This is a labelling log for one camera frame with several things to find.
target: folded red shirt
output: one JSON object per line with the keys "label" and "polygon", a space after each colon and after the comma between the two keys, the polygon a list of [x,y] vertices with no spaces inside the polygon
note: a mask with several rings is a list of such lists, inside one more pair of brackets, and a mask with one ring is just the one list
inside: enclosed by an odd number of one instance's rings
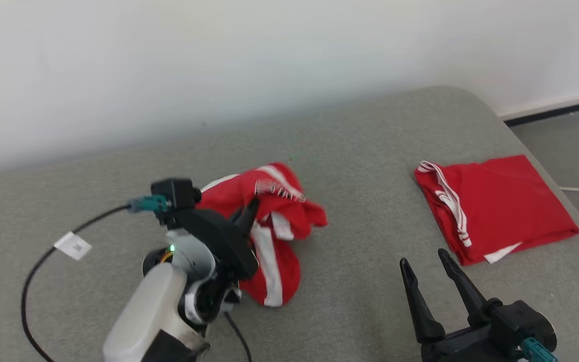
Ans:
{"label": "folded red shirt", "polygon": [[579,234],[523,154],[450,166],[422,161],[414,174],[461,265]]}
{"label": "folded red shirt", "polygon": [[240,287],[260,304],[286,304],[301,281],[299,260],[287,241],[304,239],[312,225],[328,225],[325,211],[306,199],[299,179],[279,162],[217,179],[202,192],[197,208],[214,209],[226,218],[258,197],[250,237],[260,268],[253,279],[241,280]]}

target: white label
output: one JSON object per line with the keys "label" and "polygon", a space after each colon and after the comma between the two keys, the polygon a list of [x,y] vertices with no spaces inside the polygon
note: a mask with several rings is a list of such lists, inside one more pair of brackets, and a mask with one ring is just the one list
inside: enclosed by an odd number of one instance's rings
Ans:
{"label": "white label", "polygon": [[54,247],[62,250],[64,254],[73,257],[75,260],[81,259],[92,248],[89,243],[73,234],[73,232],[68,232],[62,236],[62,238],[55,243]]}

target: white stripe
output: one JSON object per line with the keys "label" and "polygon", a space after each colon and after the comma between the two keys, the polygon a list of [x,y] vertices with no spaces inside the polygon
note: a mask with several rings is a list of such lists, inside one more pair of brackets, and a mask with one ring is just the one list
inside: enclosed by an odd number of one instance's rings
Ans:
{"label": "white stripe", "polygon": [[427,163],[431,167],[434,167],[435,171],[437,171],[437,183],[439,183],[439,185],[441,185],[441,187],[444,188],[444,190],[446,191],[446,194],[448,194],[449,197],[453,198],[453,201],[457,203],[457,210],[459,211],[458,215],[455,215],[459,216],[459,218],[457,218],[458,223],[457,228],[460,231],[466,232],[466,214],[461,209],[461,206],[459,204],[459,196],[455,193],[455,190],[450,188],[448,181],[446,181],[446,178],[444,177],[444,172],[442,172],[437,165],[427,161],[422,161],[422,163],[423,162]]}
{"label": "white stripe", "polygon": [[504,247],[502,249],[497,250],[496,252],[484,255],[484,258],[491,264],[495,263],[502,257],[505,257],[507,254],[510,254],[513,250],[515,250],[516,247],[519,247],[520,245],[522,245],[521,242],[515,245]]}
{"label": "white stripe", "polygon": [[228,179],[232,179],[234,177],[238,176],[238,174],[230,174],[229,176],[225,176],[223,178],[219,178],[216,181],[211,181],[211,183],[208,183],[202,190],[200,190],[200,192],[204,193],[207,190],[209,190],[210,188],[213,188],[214,186],[218,185],[218,184],[222,184],[225,181],[227,181]]}
{"label": "white stripe", "polygon": [[286,188],[288,190],[288,192],[295,194],[297,196],[303,195],[302,192],[299,192],[299,190],[296,190],[296,188],[294,188],[294,186],[290,185],[290,183],[287,182],[287,179],[282,174],[282,172],[278,171],[278,169],[276,167],[274,167],[273,165],[265,165],[263,167],[258,167],[257,170],[263,171],[266,174],[268,174],[269,176],[276,179],[276,181],[278,181],[278,183],[280,183],[280,185],[282,187]]}
{"label": "white stripe", "polygon": [[271,223],[274,225],[274,233],[276,237],[281,240],[294,240],[294,233],[292,232],[292,227],[290,222],[283,216],[283,214],[277,211],[271,212]]}
{"label": "white stripe", "polygon": [[278,261],[276,261],[274,243],[271,240],[271,230],[269,227],[261,227],[254,222],[250,235],[256,247],[260,271],[265,277],[267,297],[264,303],[267,307],[280,307],[283,305],[283,284],[280,279]]}
{"label": "white stripe", "polygon": [[457,234],[459,234],[459,239],[462,241],[465,247],[469,247],[473,244],[468,236],[468,230],[466,229],[466,223],[468,222],[464,210],[461,208],[459,203],[459,196],[455,193],[455,190],[450,188],[448,181],[444,177],[444,173],[441,169],[434,163],[428,161],[421,161],[421,167],[426,169],[432,167],[437,174],[437,183],[444,189],[444,192],[435,192],[437,197],[448,206],[450,212],[455,216],[455,222],[457,223]]}

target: cable connector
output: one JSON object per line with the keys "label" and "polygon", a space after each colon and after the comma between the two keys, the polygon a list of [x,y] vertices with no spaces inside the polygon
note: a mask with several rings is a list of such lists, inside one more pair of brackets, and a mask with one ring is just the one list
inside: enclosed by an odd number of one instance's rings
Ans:
{"label": "cable connector", "polygon": [[163,195],[137,197],[135,199],[130,199],[128,204],[129,208],[127,211],[129,211],[131,214],[135,214],[140,211],[159,211],[164,213],[169,208],[167,198]]}
{"label": "cable connector", "polygon": [[558,359],[533,337],[522,341],[522,353],[530,362],[558,362]]}

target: gray cushion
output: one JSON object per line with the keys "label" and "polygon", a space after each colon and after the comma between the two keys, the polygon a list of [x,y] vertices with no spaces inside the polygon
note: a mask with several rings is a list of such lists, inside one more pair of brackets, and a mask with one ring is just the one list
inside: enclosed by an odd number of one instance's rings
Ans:
{"label": "gray cushion", "polygon": [[[483,161],[524,153],[579,225],[579,213],[521,142],[471,94],[423,89],[300,117],[237,126],[145,149],[0,174],[0,361],[41,360],[26,341],[19,298],[26,273],[64,232],[166,176],[203,185],[271,161],[287,162],[330,225],[292,243],[302,283],[284,307],[245,299],[233,313],[253,360],[418,360],[398,268],[408,257],[446,331],[467,326],[445,275],[445,241],[413,178],[420,160]],[[151,215],[119,215],[83,233],[93,250],[48,259],[32,284],[30,327],[53,359],[102,360],[101,348],[163,245]],[[557,356],[579,360],[579,236],[465,268],[485,297],[522,299],[553,322]],[[206,360],[245,360],[221,318]]]}

